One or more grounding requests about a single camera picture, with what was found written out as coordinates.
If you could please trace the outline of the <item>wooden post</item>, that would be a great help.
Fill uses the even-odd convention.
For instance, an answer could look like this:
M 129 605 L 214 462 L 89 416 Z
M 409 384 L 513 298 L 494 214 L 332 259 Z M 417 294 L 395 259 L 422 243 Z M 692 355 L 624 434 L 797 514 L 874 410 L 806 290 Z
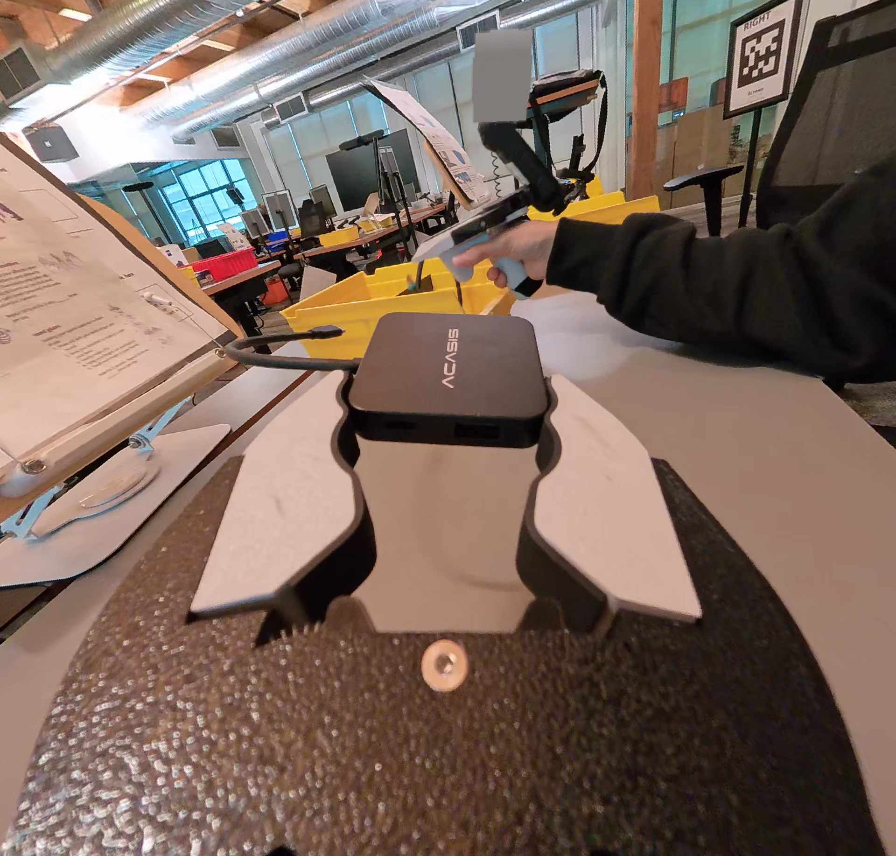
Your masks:
M 633 105 L 626 196 L 654 194 L 663 0 L 633 0 Z

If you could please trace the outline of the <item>person's right forearm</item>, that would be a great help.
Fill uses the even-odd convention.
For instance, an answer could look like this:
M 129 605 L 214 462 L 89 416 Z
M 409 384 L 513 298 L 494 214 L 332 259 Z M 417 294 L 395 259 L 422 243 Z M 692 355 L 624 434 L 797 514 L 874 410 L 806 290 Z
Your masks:
M 790 225 L 699 237 L 637 213 L 562 220 L 546 282 L 643 335 L 846 383 L 895 380 L 895 158 Z

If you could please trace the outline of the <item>silver air duct with vent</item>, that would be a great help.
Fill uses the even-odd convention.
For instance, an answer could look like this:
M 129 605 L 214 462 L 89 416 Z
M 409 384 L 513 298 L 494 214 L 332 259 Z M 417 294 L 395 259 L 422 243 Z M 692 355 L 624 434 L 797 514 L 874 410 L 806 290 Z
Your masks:
M 20 41 L 2 55 L 2 111 L 98 70 L 119 76 L 258 0 L 120 0 L 61 44 Z

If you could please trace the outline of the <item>yellow bin with black divider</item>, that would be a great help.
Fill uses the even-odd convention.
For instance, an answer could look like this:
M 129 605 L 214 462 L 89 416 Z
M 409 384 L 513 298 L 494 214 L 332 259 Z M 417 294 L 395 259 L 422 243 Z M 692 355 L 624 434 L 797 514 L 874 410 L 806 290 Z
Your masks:
M 322 325 L 342 328 L 345 337 L 369 337 L 379 319 L 391 313 L 507 315 L 517 297 L 487 279 L 487 268 L 471 279 L 456 281 L 437 258 L 427 259 L 420 275 L 416 265 L 383 267 L 373 274 L 357 273 L 334 283 L 283 311 L 296 333 Z

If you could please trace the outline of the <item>printed instruction sheet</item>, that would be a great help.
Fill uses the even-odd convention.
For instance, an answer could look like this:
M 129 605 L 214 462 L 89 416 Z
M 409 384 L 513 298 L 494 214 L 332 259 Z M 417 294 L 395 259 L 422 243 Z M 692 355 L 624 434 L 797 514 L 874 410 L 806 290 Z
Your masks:
M 1 435 L 27 461 L 185 371 L 233 332 L 55 176 L 2 139 Z

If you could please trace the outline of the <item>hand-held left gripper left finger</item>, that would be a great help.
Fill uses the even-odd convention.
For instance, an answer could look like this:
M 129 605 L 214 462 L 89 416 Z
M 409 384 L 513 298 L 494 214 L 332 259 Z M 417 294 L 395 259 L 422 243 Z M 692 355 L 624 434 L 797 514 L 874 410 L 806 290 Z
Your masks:
M 375 530 L 355 465 L 349 371 L 330 371 L 246 449 L 189 608 L 322 622 L 371 575 Z

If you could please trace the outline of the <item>marker sign on stand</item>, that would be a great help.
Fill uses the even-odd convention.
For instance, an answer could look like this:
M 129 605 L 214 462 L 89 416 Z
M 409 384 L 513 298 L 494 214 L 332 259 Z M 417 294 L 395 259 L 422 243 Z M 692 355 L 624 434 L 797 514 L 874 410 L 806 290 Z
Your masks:
M 752 114 L 738 224 L 744 227 L 763 111 L 790 97 L 804 0 L 769 0 L 730 25 L 723 118 Z

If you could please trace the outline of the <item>black square usb hub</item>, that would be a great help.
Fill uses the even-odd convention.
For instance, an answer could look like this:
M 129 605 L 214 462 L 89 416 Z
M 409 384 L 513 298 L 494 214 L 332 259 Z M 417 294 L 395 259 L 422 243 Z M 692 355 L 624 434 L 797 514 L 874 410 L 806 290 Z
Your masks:
M 378 320 L 346 403 L 367 440 L 528 448 L 549 396 L 528 320 L 394 312 Z

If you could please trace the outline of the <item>large black monitor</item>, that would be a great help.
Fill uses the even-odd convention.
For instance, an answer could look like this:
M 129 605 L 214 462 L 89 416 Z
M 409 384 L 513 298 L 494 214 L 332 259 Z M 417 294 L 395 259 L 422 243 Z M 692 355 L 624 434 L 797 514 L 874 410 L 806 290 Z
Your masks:
M 392 148 L 406 194 L 411 189 L 423 193 L 408 131 L 402 129 L 387 134 L 380 146 L 383 149 Z M 372 144 L 348 151 L 338 150 L 325 156 L 325 159 L 343 211 L 361 209 L 370 194 L 378 192 Z

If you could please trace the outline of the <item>yellow plastic bin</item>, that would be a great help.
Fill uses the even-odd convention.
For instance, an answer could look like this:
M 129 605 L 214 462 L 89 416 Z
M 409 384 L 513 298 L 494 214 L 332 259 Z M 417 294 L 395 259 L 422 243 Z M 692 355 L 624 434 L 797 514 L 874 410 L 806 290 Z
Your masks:
M 551 222 L 556 218 L 573 219 L 589 223 L 618 225 L 625 218 L 636 213 L 657 213 L 659 201 L 655 195 L 627 201 L 622 190 L 605 192 L 600 178 L 593 178 L 585 184 L 584 198 L 566 205 L 558 216 L 550 212 L 540 212 L 530 207 L 528 218 L 532 221 Z

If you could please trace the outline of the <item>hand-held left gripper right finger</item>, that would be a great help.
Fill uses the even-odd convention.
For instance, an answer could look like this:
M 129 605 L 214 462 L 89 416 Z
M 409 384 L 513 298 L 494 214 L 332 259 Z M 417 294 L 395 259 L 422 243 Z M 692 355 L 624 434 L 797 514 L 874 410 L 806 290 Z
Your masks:
M 564 377 L 546 379 L 517 573 L 521 626 L 611 626 L 620 612 L 694 624 L 702 615 L 646 448 Z

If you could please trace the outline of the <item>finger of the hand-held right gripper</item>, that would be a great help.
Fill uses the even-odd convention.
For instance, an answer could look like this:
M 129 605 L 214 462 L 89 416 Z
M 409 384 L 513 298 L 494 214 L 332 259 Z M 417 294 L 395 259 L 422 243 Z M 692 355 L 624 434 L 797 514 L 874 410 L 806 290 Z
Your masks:
M 429 239 L 422 241 L 411 261 L 422 263 L 430 258 L 437 258 L 447 267 L 454 267 L 456 258 L 461 255 L 465 240 L 454 228 L 444 230 Z

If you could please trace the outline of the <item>red plastic bin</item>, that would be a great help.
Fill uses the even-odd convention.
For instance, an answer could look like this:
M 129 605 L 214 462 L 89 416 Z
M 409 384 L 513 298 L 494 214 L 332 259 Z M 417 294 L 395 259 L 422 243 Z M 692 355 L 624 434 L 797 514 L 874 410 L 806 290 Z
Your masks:
M 196 275 L 207 274 L 214 281 L 224 281 L 259 266 L 252 246 L 216 257 L 200 258 L 190 263 Z

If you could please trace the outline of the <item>tilted document stand with sheet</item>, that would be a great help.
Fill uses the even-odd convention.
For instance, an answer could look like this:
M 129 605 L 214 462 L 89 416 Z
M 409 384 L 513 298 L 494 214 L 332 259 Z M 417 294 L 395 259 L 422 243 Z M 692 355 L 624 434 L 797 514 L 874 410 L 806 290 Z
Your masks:
M 488 202 L 491 191 L 484 178 L 476 171 L 461 143 L 432 113 L 404 89 L 367 76 L 362 78 L 362 84 L 420 135 L 442 184 L 463 208 L 470 210 Z

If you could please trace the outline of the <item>long silver air duct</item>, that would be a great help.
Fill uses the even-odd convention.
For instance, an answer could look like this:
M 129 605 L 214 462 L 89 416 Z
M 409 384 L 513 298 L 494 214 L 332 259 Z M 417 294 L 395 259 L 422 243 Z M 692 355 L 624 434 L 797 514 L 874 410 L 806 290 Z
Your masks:
M 252 116 L 510 0 L 337 0 L 126 110 L 178 143 Z

